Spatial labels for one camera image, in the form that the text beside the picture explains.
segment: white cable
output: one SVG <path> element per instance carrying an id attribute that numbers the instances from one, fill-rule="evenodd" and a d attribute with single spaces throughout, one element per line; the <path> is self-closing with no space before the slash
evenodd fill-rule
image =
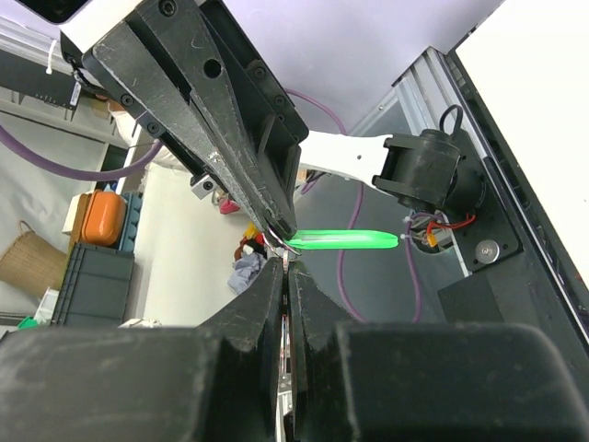
<path id="1" fill-rule="evenodd" d="M 52 61 L 53 61 L 53 51 L 55 51 L 55 46 L 57 45 L 57 40 L 52 41 L 52 45 L 49 47 L 49 55 L 47 55 L 47 70 L 45 73 L 50 76 L 53 74 L 52 69 Z"/>

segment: white label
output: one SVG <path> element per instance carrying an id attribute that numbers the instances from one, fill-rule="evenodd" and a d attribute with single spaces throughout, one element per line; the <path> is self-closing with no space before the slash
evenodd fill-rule
<path id="1" fill-rule="evenodd" d="M 75 82 L 74 92 L 72 93 L 72 99 L 70 99 L 70 104 L 75 106 L 80 99 L 80 92 L 82 91 L 82 85 L 80 85 L 77 81 Z"/>

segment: green translucent object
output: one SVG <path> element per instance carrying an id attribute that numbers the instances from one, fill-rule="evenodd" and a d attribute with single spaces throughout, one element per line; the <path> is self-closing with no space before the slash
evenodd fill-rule
<path id="1" fill-rule="evenodd" d="M 19 330 L 32 329 L 37 327 L 39 324 L 33 318 L 25 318 L 18 324 Z"/>
<path id="2" fill-rule="evenodd" d="M 302 250 L 393 249 L 398 238 L 376 230 L 299 230 L 286 244 Z"/>

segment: orange case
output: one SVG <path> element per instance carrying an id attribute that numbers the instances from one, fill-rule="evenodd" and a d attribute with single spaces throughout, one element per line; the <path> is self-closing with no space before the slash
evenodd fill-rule
<path id="1" fill-rule="evenodd" d="M 122 230 L 125 202 L 114 192 L 94 191 L 86 211 L 82 240 L 96 246 L 113 245 Z"/>

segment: cloth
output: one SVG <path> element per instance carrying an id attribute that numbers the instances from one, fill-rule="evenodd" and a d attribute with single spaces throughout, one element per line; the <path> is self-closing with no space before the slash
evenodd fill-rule
<path id="1" fill-rule="evenodd" d="M 235 270 L 227 283 L 237 295 L 241 295 L 254 282 L 265 264 L 266 260 L 259 253 L 244 255 L 233 263 Z"/>
<path id="2" fill-rule="evenodd" d="M 243 248 L 245 246 L 250 246 L 254 252 L 259 253 L 264 259 L 268 259 L 268 254 L 266 253 L 266 249 L 264 249 L 263 243 L 260 244 L 255 239 L 243 238 L 239 242 L 239 247 L 236 249 L 235 253 L 233 254 L 233 258 L 235 259 L 235 261 L 239 261 L 244 254 L 250 254 L 250 253 L 243 252 Z"/>

